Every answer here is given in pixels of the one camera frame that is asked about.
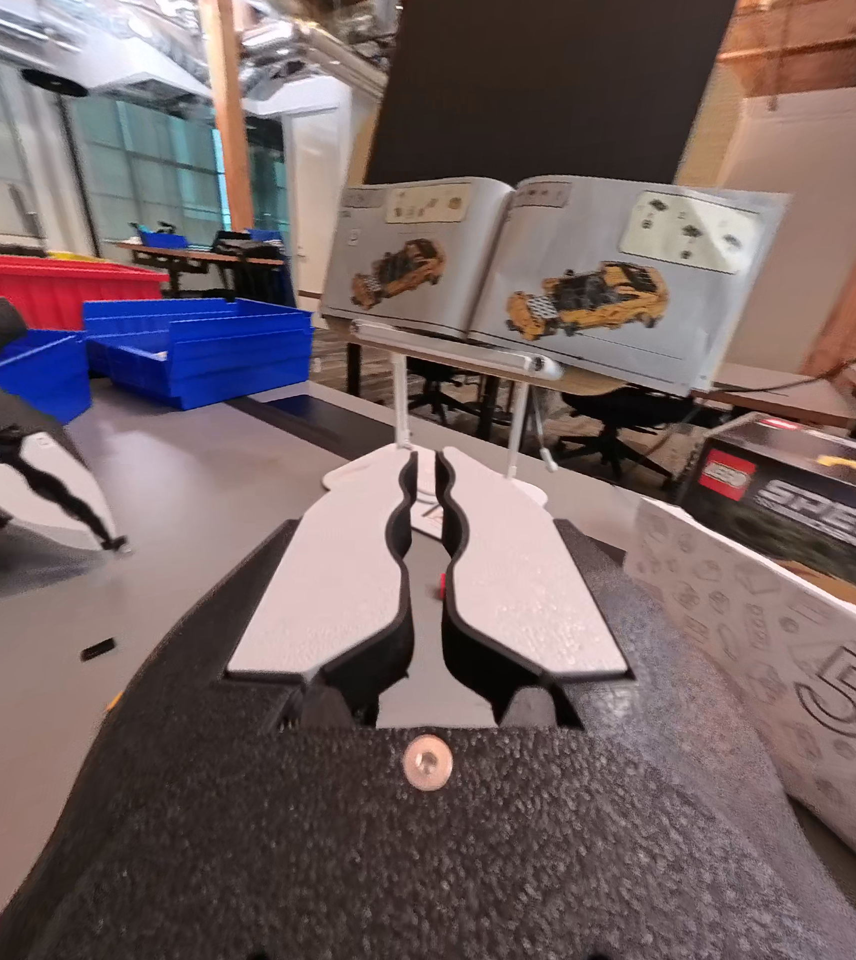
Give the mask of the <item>wooden desk with black legs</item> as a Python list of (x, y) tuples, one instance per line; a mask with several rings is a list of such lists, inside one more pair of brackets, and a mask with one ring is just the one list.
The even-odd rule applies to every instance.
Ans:
[[(145, 246), (137, 242), (112, 245), (128, 253), (135, 265), (167, 275), (162, 296), (168, 300), (224, 299), (229, 302), (250, 300), (276, 306), (297, 306), (290, 270), (283, 259), (252, 258), (210, 250)], [(219, 287), (186, 286), (184, 278), (204, 278), (216, 273)]]

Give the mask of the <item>blue plastic bin stack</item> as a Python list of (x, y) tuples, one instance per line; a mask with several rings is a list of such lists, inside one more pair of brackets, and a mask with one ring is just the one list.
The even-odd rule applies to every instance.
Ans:
[(250, 299), (89, 301), (84, 340), (92, 372), (179, 411), (308, 380), (312, 314)]

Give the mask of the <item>white printed paper bag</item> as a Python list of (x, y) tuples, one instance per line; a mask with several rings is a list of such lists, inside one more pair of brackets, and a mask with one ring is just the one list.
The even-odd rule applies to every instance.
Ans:
[(625, 570), (740, 692), (787, 793), (856, 853), (856, 604), (642, 497)]

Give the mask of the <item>lego instruction booklet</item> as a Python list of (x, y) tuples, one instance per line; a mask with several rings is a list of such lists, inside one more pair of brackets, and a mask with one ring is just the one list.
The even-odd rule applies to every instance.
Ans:
[(722, 364), (781, 193), (542, 175), (347, 187), (319, 315), (397, 353), (677, 397)]

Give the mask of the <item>black backdrop board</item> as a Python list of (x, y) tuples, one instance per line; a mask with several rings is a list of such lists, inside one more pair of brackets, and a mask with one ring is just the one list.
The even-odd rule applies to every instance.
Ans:
[(404, 2), (364, 180), (672, 184), (735, 5)]

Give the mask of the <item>black bag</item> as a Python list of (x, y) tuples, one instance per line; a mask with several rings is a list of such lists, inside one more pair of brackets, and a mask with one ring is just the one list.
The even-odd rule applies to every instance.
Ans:
[(281, 260), (283, 247), (273, 239), (253, 236), (249, 231), (219, 230), (211, 245), (211, 253), (240, 260)]

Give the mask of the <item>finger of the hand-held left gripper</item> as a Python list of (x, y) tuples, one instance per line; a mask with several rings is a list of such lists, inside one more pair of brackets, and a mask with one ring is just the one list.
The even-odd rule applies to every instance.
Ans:
[(38, 496), (86, 526), (103, 549), (114, 553), (126, 549), (127, 538), (94, 474), (58, 439), (46, 432), (22, 438), (17, 468)]
[(67, 550), (93, 552), (101, 546), (83, 524), (28, 486), (15, 463), (0, 461), (0, 523)]

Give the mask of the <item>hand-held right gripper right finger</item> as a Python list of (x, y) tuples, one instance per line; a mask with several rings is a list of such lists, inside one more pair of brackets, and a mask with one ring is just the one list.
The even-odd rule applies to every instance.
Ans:
[(629, 665), (552, 516), (512, 479), (457, 448), (435, 456), (449, 555), (442, 651), (494, 711), (541, 689), (622, 680)]

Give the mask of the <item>black floor lamp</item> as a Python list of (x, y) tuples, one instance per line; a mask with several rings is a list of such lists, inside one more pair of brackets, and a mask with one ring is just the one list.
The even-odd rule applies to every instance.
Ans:
[(21, 74), (27, 84), (38, 90), (48, 92), (52, 97), (53, 108), (57, 114), (61, 138), (74, 178), (74, 187), (91, 250), (95, 258), (101, 258), (102, 247), (98, 233), (98, 224), (86, 183), (81, 150), (79, 149), (74, 132), (71, 112), (67, 105), (69, 99), (83, 99), (88, 97), (89, 90), (87, 90), (83, 84), (73, 79), (62, 77), (39, 68), (24, 68)]

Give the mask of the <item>black lego box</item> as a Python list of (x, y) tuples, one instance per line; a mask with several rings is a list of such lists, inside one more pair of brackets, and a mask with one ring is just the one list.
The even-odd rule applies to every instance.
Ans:
[(856, 606), (856, 439), (746, 414), (705, 435), (674, 503)]

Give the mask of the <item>red plastic bin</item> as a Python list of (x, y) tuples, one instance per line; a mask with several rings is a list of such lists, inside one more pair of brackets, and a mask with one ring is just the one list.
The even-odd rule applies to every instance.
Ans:
[(165, 273), (111, 261), (0, 254), (0, 298), (38, 330), (82, 330), (88, 302), (157, 300)]

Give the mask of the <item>white book stand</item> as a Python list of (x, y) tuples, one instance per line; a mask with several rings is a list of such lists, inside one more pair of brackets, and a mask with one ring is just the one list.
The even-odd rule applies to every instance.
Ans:
[(322, 485), (326, 491), (378, 466), (386, 459), (389, 452), (395, 450), (398, 440), (403, 440), (418, 458), (417, 489), (421, 488), (435, 494), (434, 451), (414, 445), (410, 435), (408, 388), (404, 367), (408, 358), (419, 358), (431, 362), (444, 362), (482, 375), (506, 378), (519, 384), (516, 399), (511, 404), (506, 476), (538, 507), (546, 507), (547, 494), (539, 486), (533, 486), (516, 477), (517, 461), (528, 420), (528, 403), (532, 402), (540, 456), (549, 472), (553, 473), (557, 470), (557, 465), (544, 442), (536, 389), (553, 385), (554, 381), (561, 378), (562, 368), (558, 363), (541, 353), (526, 349), (514, 347), (505, 350), (489, 345), (431, 337), (373, 319), (333, 318), (329, 324), (351, 346), (374, 346), (390, 354), (395, 413), (394, 437), (390, 443), (330, 471), (322, 479)]

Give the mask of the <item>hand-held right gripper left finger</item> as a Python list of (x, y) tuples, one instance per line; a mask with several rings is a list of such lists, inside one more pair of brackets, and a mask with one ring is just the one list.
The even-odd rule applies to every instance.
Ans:
[(320, 683), (375, 703), (414, 649), (410, 576), (415, 453), (391, 448), (297, 522), (226, 666), (234, 680)]

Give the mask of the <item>wooden column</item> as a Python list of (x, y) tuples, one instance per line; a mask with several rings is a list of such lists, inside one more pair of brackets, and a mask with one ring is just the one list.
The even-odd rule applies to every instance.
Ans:
[(199, 1), (198, 10), (221, 141), (231, 230), (240, 233), (255, 225), (240, 84), (241, 43), (231, 1)]

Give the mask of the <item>lego sticker sheet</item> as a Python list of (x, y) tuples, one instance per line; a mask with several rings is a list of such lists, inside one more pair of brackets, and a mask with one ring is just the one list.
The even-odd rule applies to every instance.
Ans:
[(434, 493), (419, 488), (410, 507), (411, 528), (440, 542), (443, 519), (444, 508)]

